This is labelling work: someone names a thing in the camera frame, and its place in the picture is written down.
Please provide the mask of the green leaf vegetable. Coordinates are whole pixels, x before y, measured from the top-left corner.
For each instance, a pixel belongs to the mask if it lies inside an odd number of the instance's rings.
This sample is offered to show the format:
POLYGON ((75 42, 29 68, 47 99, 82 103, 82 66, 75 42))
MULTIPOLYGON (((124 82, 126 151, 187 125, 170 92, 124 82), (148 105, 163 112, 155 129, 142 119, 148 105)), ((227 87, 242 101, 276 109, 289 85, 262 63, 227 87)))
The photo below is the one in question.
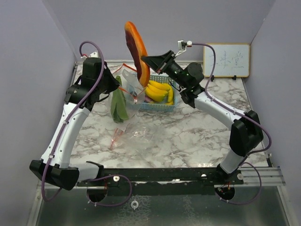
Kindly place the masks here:
POLYGON ((121 77, 116 76, 116 80, 119 82, 120 86, 112 93, 110 112, 114 122, 123 123, 124 121, 129 120, 129 116, 126 110, 124 91, 120 89, 122 86, 121 77))

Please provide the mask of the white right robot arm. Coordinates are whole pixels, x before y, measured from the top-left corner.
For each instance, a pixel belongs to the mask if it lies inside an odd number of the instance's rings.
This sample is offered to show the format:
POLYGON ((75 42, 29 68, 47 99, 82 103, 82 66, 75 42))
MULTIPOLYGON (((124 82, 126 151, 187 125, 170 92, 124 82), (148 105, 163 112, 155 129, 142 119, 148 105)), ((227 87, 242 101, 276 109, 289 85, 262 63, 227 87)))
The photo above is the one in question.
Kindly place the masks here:
POLYGON ((246 113, 224 102, 217 103, 200 85, 204 78, 201 65, 193 62, 181 68, 174 59, 171 50, 160 56, 141 57, 152 70, 167 74, 182 88, 180 95, 184 103, 213 116, 230 130, 230 150, 216 172, 217 181, 227 184, 247 154, 263 140, 258 114, 252 110, 246 113))

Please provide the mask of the dark purple eggplant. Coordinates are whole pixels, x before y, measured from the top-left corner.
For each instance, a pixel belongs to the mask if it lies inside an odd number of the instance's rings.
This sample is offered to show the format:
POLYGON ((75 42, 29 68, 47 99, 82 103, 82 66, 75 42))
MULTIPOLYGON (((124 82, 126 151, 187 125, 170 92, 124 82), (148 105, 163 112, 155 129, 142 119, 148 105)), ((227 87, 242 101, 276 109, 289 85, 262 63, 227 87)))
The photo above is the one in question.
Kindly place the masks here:
POLYGON ((151 99, 151 98, 148 97, 148 96, 145 96, 145 97, 144 97, 144 101, 145 101, 146 103, 150 103, 150 104, 155 104, 155 103, 156 103, 153 99, 151 99))

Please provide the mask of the orange papaya slice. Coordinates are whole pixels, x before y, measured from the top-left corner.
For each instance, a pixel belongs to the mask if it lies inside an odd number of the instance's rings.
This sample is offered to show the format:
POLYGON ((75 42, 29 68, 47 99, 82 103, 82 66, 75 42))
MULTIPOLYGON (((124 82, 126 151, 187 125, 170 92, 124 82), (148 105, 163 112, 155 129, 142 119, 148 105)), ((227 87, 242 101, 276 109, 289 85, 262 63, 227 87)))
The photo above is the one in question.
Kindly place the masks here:
POLYGON ((143 87, 146 87, 150 79, 150 68, 141 59, 143 56, 148 56, 144 42, 134 23, 127 21, 124 29, 126 44, 136 67, 138 81, 143 87))

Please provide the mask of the clear zip bag orange zipper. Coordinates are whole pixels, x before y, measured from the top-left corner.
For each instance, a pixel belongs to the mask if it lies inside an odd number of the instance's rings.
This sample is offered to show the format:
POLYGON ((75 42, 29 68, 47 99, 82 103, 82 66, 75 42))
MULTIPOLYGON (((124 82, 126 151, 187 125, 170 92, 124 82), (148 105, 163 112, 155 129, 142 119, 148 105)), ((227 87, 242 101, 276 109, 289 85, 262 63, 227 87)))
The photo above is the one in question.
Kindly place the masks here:
MULTIPOLYGON (((133 118, 138 114, 141 104, 144 102, 145 97, 145 87, 143 87, 137 78, 136 69, 123 64, 117 70, 112 73, 113 77, 121 77, 121 90, 124 91, 124 96, 126 99, 126 110, 129 116, 129 119, 133 118)), ((110 93, 109 99, 106 101, 106 107, 110 112, 112 94, 110 93)))

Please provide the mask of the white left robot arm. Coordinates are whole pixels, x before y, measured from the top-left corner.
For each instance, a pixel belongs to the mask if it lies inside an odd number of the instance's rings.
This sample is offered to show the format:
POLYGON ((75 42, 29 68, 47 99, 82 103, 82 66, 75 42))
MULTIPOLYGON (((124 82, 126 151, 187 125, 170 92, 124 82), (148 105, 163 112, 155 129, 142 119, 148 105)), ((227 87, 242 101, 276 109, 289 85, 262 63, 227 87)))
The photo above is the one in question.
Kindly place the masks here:
POLYGON ((98 186, 104 174, 100 165, 87 161, 71 166, 70 158, 79 131, 101 94, 109 95, 119 87, 105 61, 89 57, 83 62, 82 75, 71 85, 64 99, 63 112, 55 134, 39 160, 30 163, 30 170, 40 180, 71 190, 84 180, 98 186))

